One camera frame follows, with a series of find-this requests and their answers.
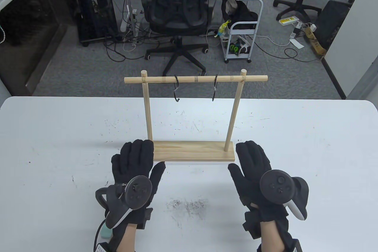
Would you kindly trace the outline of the person's right hand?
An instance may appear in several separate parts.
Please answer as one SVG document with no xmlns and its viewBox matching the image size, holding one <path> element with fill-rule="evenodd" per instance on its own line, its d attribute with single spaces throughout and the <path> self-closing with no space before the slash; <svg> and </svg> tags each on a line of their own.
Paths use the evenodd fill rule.
<svg viewBox="0 0 378 252">
<path fill-rule="evenodd" d="M 249 140 L 237 143 L 235 150 L 240 166 L 230 163 L 228 170 L 242 204 L 250 210 L 258 209 L 261 222 L 276 221 L 287 225 L 287 210 L 266 199 L 260 189 L 261 177 L 272 169 L 262 147 Z"/>
</svg>

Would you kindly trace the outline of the person's left hand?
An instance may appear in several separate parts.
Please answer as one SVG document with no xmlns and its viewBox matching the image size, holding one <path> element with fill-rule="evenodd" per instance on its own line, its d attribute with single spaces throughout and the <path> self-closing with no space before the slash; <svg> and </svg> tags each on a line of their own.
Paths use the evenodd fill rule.
<svg viewBox="0 0 378 252">
<path fill-rule="evenodd" d="M 120 154 L 112 157 L 112 173 L 115 185 L 127 184 L 132 178 L 144 175 L 152 183 L 152 192 L 146 204 L 138 210 L 127 215 L 122 224 L 137 225 L 137 229 L 145 228 L 150 220 L 152 208 L 148 208 L 152 202 L 162 175 L 166 169 L 165 162 L 154 164 L 154 143 L 151 140 L 137 139 L 134 142 L 126 142 L 120 150 Z"/>
</svg>

